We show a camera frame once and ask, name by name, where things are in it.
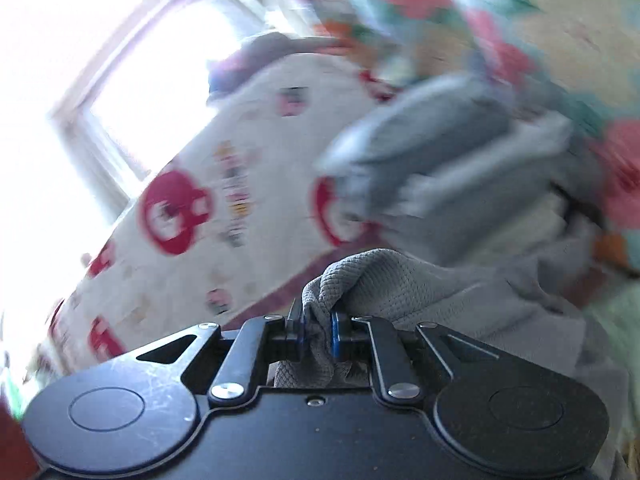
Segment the grey knit sweatshirt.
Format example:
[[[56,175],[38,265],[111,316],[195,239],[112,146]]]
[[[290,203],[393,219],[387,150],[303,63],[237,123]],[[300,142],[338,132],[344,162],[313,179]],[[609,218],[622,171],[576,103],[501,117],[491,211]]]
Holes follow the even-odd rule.
[[[586,265],[573,244],[552,244],[493,266],[443,268],[389,249],[360,252],[331,264],[302,292],[306,348],[300,362],[278,366],[280,388],[362,386],[362,366],[331,356],[331,313],[377,316],[398,330],[426,321],[455,330],[597,393],[611,417],[594,469],[603,479],[629,479],[620,452],[629,406],[629,377],[613,359],[599,323],[561,295]]]

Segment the window with white frame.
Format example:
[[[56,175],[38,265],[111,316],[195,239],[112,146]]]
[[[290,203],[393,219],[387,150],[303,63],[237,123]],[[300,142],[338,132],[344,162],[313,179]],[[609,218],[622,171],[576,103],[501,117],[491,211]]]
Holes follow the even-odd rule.
[[[266,26],[262,0],[143,0],[54,113],[108,218],[213,118],[209,71]]]

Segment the grey fabric storage bag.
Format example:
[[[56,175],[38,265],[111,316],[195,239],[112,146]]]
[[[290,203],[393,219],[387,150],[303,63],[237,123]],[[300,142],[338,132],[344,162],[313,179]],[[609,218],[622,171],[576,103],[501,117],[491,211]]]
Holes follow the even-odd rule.
[[[440,264],[558,196],[597,205],[602,172],[561,92],[471,73],[417,84],[344,129],[317,160],[337,208],[381,242]]]

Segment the floral pastel blanket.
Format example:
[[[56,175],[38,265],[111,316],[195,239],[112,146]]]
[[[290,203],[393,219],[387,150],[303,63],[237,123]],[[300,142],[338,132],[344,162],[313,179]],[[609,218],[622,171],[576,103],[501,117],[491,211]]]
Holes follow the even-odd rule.
[[[307,0],[397,87],[474,62],[512,99],[550,93],[596,141],[605,260],[639,265],[639,0]]]

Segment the white bear print quilt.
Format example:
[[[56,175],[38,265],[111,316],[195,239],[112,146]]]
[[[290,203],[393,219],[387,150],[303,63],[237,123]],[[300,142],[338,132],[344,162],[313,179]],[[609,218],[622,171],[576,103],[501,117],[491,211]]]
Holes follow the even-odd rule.
[[[49,315],[28,374],[52,382],[201,322],[238,327],[375,247],[376,226],[341,210],[316,165],[396,94],[336,55],[260,70],[119,218]]]

